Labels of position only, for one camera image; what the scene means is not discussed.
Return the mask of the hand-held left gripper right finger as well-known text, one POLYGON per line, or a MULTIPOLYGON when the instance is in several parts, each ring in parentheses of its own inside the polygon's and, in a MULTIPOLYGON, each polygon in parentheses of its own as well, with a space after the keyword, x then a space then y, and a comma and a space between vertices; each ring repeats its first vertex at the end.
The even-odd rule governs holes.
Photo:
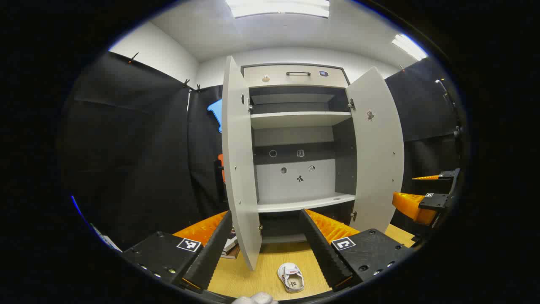
POLYGON ((357 231, 328 216, 303 209, 303 234, 334 292, 363 284, 390 272, 412 254, 412 248, 371 228, 357 231))

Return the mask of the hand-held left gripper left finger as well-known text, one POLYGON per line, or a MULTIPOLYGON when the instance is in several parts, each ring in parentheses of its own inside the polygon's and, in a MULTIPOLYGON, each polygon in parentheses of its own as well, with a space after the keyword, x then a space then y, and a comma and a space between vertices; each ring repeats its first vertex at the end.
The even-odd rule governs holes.
POLYGON ((121 256, 165 283, 202 292, 208 289, 231 230, 228 210, 174 234, 157 231, 121 256))

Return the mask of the white canvas shoe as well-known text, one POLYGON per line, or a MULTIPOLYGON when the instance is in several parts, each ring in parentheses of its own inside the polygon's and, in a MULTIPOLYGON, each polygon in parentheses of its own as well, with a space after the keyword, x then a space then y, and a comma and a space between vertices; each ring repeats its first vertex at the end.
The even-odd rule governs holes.
POLYGON ((277 275, 288 293, 298 293, 305 288, 302 271, 294 263, 287 262, 282 264, 278 268, 277 275))

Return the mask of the grey cabinet door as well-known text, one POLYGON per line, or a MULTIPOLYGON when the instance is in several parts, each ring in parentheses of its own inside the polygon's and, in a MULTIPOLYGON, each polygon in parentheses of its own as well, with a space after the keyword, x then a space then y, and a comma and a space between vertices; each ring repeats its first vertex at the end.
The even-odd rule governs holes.
POLYGON ((404 176, 404 140, 393 96, 376 67, 346 88, 354 100, 351 111, 356 140, 356 193, 350 225, 359 231, 384 232, 393 218, 394 192, 401 192, 404 176))
POLYGON ((241 254, 248 269, 255 271, 262 233, 258 231, 250 96, 241 67, 232 56, 226 57, 222 88, 222 153, 228 205, 241 254))

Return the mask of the grey shoe cabinet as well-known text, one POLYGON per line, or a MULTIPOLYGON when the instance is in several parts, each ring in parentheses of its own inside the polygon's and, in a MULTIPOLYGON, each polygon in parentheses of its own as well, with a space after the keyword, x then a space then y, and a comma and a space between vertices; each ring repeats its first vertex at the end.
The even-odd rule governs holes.
POLYGON ((263 244, 305 241, 302 209, 351 223, 356 140, 346 88, 249 87, 263 244))

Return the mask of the grey cabinet drawer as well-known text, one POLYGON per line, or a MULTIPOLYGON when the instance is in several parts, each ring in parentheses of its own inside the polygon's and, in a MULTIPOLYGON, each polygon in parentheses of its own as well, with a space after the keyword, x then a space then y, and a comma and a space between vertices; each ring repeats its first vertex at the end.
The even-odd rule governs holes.
POLYGON ((253 64, 242 67, 243 75, 251 88, 275 86, 315 86, 345 88, 350 81, 343 68, 326 65, 275 63, 253 64), (307 71, 311 76, 287 76, 287 71, 307 71))

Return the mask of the white portrait book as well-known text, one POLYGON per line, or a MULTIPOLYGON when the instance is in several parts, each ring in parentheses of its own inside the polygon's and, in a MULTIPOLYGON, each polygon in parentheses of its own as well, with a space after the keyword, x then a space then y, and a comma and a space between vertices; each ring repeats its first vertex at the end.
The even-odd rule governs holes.
POLYGON ((235 229, 231 229, 231 232, 228 235, 228 238, 226 240, 222 253, 228 254, 231 250, 235 248, 237 244, 238 244, 237 233, 235 232, 235 229))

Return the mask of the black backdrop cloth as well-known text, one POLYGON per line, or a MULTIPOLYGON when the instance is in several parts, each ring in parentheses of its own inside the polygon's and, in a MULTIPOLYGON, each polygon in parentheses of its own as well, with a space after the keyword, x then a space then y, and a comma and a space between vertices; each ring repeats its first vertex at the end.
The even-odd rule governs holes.
MULTIPOLYGON (((84 215, 121 250, 228 211, 221 85, 201 89, 106 52, 76 80, 59 133, 62 181, 84 215)), ((453 171, 452 104, 438 67, 419 62, 384 78, 404 140, 401 192, 412 178, 453 171)))

